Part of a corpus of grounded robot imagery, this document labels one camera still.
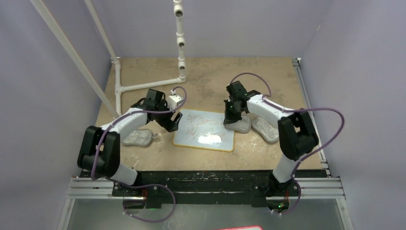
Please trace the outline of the yellow framed whiteboard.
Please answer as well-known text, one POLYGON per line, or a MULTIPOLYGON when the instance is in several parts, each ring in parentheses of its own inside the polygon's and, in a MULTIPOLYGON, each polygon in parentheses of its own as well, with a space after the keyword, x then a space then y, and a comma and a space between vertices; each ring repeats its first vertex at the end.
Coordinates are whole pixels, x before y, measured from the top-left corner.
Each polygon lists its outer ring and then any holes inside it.
POLYGON ((175 146, 222 152, 234 150, 235 132, 225 129, 223 113, 192 109, 180 112, 182 118, 173 138, 175 146))

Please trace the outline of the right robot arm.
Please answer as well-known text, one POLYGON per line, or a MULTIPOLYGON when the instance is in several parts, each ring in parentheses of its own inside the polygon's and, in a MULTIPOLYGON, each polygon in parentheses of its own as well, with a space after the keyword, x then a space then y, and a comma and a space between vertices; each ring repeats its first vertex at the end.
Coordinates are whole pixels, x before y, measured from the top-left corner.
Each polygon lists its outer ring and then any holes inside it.
POLYGON ((275 195, 282 194, 300 158, 319 143, 310 114, 282 107, 256 90, 248 92, 239 81, 227 85, 226 91, 229 98, 224 101, 224 125, 242 120, 242 113, 252 113, 278 129, 282 157, 272 172, 269 189, 275 195))

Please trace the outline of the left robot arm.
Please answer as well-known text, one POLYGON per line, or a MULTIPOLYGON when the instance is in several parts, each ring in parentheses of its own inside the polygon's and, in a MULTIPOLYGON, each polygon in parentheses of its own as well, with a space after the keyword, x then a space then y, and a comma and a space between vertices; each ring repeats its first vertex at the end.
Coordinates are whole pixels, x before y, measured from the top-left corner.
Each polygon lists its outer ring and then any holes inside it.
POLYGON ((77 165, 90 172, 93 180, 109 178, 124 184, 124 190, 131 196, 142 192, 143 183, 137 179, 138 172, 121 163, 121 143, 134 131, 155 121, 168 132, 178 130, 182 113, 179 109, 187 96, 176 94, 172 89, 164 92, 148 89, 145 97, 133 104, 127 112, 103 126, 86 128, 79 150, 77 165))

